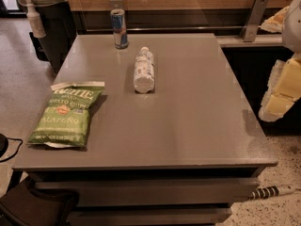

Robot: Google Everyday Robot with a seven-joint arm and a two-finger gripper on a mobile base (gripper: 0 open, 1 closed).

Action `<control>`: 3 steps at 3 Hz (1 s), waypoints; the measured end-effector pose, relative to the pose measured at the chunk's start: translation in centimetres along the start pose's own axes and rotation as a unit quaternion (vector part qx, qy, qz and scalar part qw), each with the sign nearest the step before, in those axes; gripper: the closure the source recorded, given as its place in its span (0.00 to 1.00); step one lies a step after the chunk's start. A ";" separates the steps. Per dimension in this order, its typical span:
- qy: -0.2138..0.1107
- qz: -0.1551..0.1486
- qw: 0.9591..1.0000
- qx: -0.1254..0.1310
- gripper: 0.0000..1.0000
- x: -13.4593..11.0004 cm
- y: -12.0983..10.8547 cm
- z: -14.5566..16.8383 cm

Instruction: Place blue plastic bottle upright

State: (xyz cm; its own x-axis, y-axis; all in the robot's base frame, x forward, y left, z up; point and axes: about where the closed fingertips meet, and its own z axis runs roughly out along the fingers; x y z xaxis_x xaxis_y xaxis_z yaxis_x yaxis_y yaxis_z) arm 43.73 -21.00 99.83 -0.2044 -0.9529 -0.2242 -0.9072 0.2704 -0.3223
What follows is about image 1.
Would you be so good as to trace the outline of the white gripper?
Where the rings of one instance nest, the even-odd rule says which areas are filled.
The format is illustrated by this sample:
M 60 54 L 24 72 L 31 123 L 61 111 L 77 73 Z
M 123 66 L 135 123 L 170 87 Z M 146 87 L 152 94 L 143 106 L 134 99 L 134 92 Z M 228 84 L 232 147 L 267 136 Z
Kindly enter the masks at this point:
M 301 0 L 293 0 L 288 7 L 265 20 L 261 29 L 271 33 L 282 32 L 283 45 L 300 53 Z M 277 60 L 267 86 L 268 90 L 261 100 L 259 117 L 262 121 L 277 121 L 301 98 L 301 58 L 290 58 L 286 62 Z

